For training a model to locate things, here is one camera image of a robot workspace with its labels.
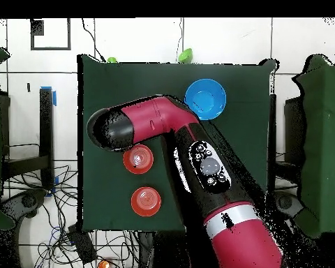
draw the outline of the control button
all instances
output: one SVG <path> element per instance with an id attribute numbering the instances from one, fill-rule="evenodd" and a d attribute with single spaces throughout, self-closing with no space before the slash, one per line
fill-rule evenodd
<path id="1" fill-rule="evenodd" d="M 202 159 L 202 154 L 197 153 L 197 154 L 195 155 L 195 158 L 196 158 L 198 161 L 201 160 L 201 159 Z"/>
<path id="2" fill-rule="evenodd" d="M 198 145 L 197 147 L 196 147 L 196 150 L 197 151 L 199 151 L 199 152 L 203 152 L 204 151 L 204 145 Z"/>
<path id="3" fill-rule="evenodd" d="M 223 173 L 218 175 L 218 180 L 221 182 L 225 182 L 227 180 L 226 176 Z"/>
<path id="4" fill-rule="evenodd" d="M 200 168 L 204 175 L 211 176 L 220 170 L 220 164 L 215 158 L 208 157 L 201 161 Z"/>
<path id="5" fill-rule="evenodd" d="M 207 179 L 207 183 L 208 183 L 209 185 L 214 185 L 214 184 L 216 183 L 216 180 L 215 180 L 214 178 L 208 178 L 208 179 Z"/>

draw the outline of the dark green tabletop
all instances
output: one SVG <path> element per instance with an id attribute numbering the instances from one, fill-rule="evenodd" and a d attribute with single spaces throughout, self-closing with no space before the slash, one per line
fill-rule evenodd
<path id="1" fill-rule="evenodd" d="M 104 64 L 82 55 L 78 63 L 78 69 L 82 69 L 79 83 L 82 84 L 84 110 L 84 230 L 183 229 L 160 139 L 143 142 L 153 151 L 154 164 L 148 173 L 135 175 L 124 167 L 122 153 L 104 151 L 91 143 L 86 125 L 96 110 L 141 97 L 170 94 L 183 100 L 188 86 L 202 78 L 216 80 L 224 87 L 227 105 L 211 122 L 222 132 L 257 183 L 266 189 L 269 75 L 276 67 L 274 60 L 266 60 L 260 66 Z M 162 198 L 159 212 L 152 217 L 140 217 L 131 209 L 131 195 L 142 186 L 155 188 Z"/>

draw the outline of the red cup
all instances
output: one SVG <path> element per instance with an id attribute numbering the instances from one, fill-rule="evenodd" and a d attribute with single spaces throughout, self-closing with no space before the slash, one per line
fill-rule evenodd
<path id="1" fill-rule="evenodd" d="M 126 169 L 133 174 L 144 174 L 152 167 L 153 153 L 143 145 L 137 144 L 132 149 L 124 152 L 123 163 Z"/>
<path id="2" fill-rule="evenodd" d="M 160 206 L 161 197 L 158 191 L 151 187 L 141 187 L 131 197 L 131 207 L 136 214 L 142 217 L 155 215 Z"/>

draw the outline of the wire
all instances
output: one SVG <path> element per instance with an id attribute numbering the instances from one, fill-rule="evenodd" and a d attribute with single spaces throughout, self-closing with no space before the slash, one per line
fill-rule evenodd
<path id="1" fill-rule="evenodd" d="M 139 245 L 141 245 L 143 248 L 145 248 L 146 251 L 149 251 L 148 247 L 145 246 L 145 245 L 140 241 L 140 239 L 136 236 L 135 232 L 133 232 L 133 236 L 134 236 L 135 240 L 138 242 Z"/>
<path id="2" fill-rule="evenodd" d="M 179 51 L 179 45 L 180 45 L 180 41 L 182 39 L 182 35 L 183 35 L 183 31 L 182 31 L 182 27 L 181 27 L 181 22 L 182 22 L 182 17 L 180 17 L 180 23 L 179 23 L 179 27 L 180 27 L 180 30 L 181 30 L 181 37 L 179 39 L 179 42 L 177 43 L 177 49 L 176 49 L 176 62 L 177 62 L 177 52 Z"/>
<path id="3" fill-rule="evenodd" d="M 81 259 L 75 258 L 73 260 L 71 260 L 68 255 L 69 253 L 75 253 L 77 251 L 76 248 L 68 248 L 67 246 L 69 246 L 71 244 L 71 242 L 68 239 L 67 236 L 67 231 L 66 231 L 66 217 L 64 215 L 64 212 L 62 210 L 62 208 L 66 205 L 66 206 L 70 206 L 70 207 L 74 207 L 77 206 L 76 204 L 71 204 L 68 201 L 70 199 L 74 199 L 77 200 L 77 193 L 76 192 L 72 192 L 72 191 L 66 191 L 64 189 L 72 189 L 75 188 L 73 186 L 68 185 L 66 182 L 71 179 L 72 177 L 74 177 L 78 171 L 72 171 L 70 170 L 70 166 L 69 165 L 65 165 L 62 167 L 55 167 L 54 169 L 59 169 L 59 168 L 66 168 L 64 172 L 62 172 L 61 174 L 58 174 L 56 177 L 59 177 L 61 175 L 63 175 L 63 180 L 62 182 L 55 184 L 54 188 L 56 189 L 56 191 L 54 193 L 52 193 L 53 195 L 53 199 L 54 199 L 54 203 L 56 205 L 57 208 L 57 217 L 58 217 L 58 226 L 53 226 L 52 224 L 52 219 L 51 219 L 51 215 L 52 213 L 50 213 L 47 209 L 47 207 L 43 204 L 43 208 L 46 211 L 47 217 L 48 217 L 48 223 L 50 224 L 51 228 L 52 228 L 52 232 L 51 232 L 51 237 L 49 240 L 48 245 L 46 243 L 41 243 L 38 245 L 38 254 L 39 257 L 34 265 L 34 268 L 52 268 L 53 264 L 58 264 L 58 265 L 70 265 L 70 268 L 75 268 L 73 266 L 73 263 L 77 263 L 77 262 L 81 262 L 82 263 L 82 268 L 84 268 L 83 262 Z M 73 174 L 71 176 L 68 177 L 68 173 L 69 172 L 73 172 Z M 41 182 L 39 176 L 32 172 L 32 175 L 30 174 L 22 174 L 21 178 L 22 181 L 20 181 L 19 179 L 13 178 L 16 184 L 20 184 L 20 185 L 25 185 L 29 188 L 43 188 L 42 186 L 39 185 L 39 183 L 37 182 L 28 182 L 26 180 L 25 177 L 32 177 L 34 179 L 37 179 L 39 182 Z M 63 196 L 59 197 L 57 195 L 57 193 L 62 192 Z M 125 261 L 127 261 L 130 256 L 132 256 L 132 266 L 130 268 L 134 268 L 135 263 L 140 264 L 140 260 L 139 258 L 137 258 L 135 252 L 137 251 L 137 248 L 133 242 L 133 237 L 136 239 L 137 243 L 143 247 L 145 247 L 143 244 L 141 244 L 140 240 L 136 237 L 134 232 L 129 232 L 129 237 L 126 236 L 126 233 L 123 231 L 123 235 L 120 235 L 118 237 L 115 237 L 114 239 L 111 239 L 110 241 L 107 240 L 107 236 L 105 236 L 107 244 L 104 246 L 109 246 L 113 253 L 117 256 L 116 259 L 114 258 L 110 258 L 110 259 L 105 259 L 107 260 L 109 263 L 111 263 L 112 265 L 114 265 L 114 268 L 121 268 L 119 265 L 115 264 L 112 262 L 112 260 L 117 260 L 118 262 L 121 262 L 121 265 L 123 268 L 126 268 L 126 265 L 124 264 Z M 112 241 L 114 241 L 115 239 L 118 239 L 120 237 L 124 238 L 124 242 L 121 244 L 121 250 L 120 250 L 120 256 L 113 250 L 112 246 L 110 245 L 110 243 Z M 128 254 L 126 258 L 123 258 L 123 248 L 126 247 L 126 249 L 128 250 Z M 63 262 L 61 260 L 61 258 L 65 257 L 66 261 Z"/>
<path id="4" fill-rule="evenodd" d="M 102 54 L 100 54 L 100 52 L 97 50 L 97 47 L 96 47 L 96 41 L 94 40 L 94 37 L 92 35 L 92 33 L 90 31 L 88 31 L 86 29 L 86 26 L 84 25 L 84 20 L 82 19 L 82 24 L 83 24 L 83 29 L 88 32 L 89 35 L 91 35 L 92 39 L 93 39 L 93 42 L 94 42 L 94 50 L 97 51 L 97 53 L 99 54 L 100 56 L 100 59 L 102 60 L 103 63 L 106 63 L 106 60 L 104 60 L 104 57 L 102 56 Z"/>
<path id="5" fill-rule="evenodd" d="M 285 155 L 285 152 L 284 152 L 284 153 L 276 152 L 276 154 L 278 154 L 278 155 L 276 156 L 276 158 L 277 158 L 277 157 L 281 157 L 281 156 Z"/>
<path id="6" fill-rule="evenodd" d="M 298 187 L 298 185 L 289 186 L 289 187 L 279 187 L 279 188 L 275 188 L 274 191 L 292 189 L 292 188 L 296 188 L 296 187 Z"/>
<path id="7" fill-rule="evenodd" d="M 9 145 L 9 147 L 33 146 L 33 145 L 40 147 L 40 145 L 39 145 L 39 144 L 20 144 L 20 145 Z"/>

